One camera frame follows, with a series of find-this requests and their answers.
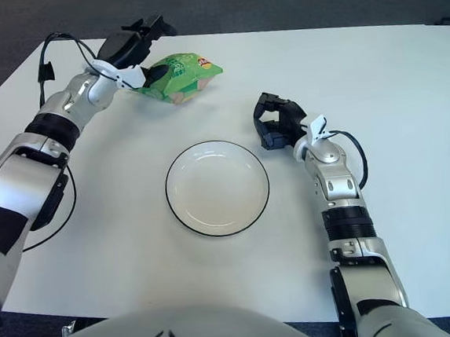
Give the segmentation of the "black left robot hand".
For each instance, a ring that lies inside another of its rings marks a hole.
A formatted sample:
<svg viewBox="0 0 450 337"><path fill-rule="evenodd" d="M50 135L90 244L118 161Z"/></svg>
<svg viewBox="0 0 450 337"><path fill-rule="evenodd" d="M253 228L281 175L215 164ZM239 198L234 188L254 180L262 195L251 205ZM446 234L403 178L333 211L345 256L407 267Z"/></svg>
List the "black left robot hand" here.
<svg viewBox="0 0 450 337"><path fill-rule="evenodd" d="M144 68L142 62L150 54L154 41L176 34L177 29L162 16L153 16L146 22L140 19L111 33L91 63L99 75L94 87L100 92L113 90L113 87L134 90L149 87L168 73L169 65Z"/></svg>

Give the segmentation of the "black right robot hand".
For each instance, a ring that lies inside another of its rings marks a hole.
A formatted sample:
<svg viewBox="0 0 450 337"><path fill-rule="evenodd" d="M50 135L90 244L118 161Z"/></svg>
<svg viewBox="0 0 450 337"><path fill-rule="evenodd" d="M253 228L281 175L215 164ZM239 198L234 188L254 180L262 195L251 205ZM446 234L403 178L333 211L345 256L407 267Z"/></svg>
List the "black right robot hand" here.
<svg viewBox="0 0 450 337"><path fill-rule="evenodd" d="M265 112L275 112L278 119L263 122ZM306 113L294 101L280 98L279 95L261 93L253 112L254 128L266 150L277 150L288 145L294 147L306 132L301 128L301 121Z"/></svg>

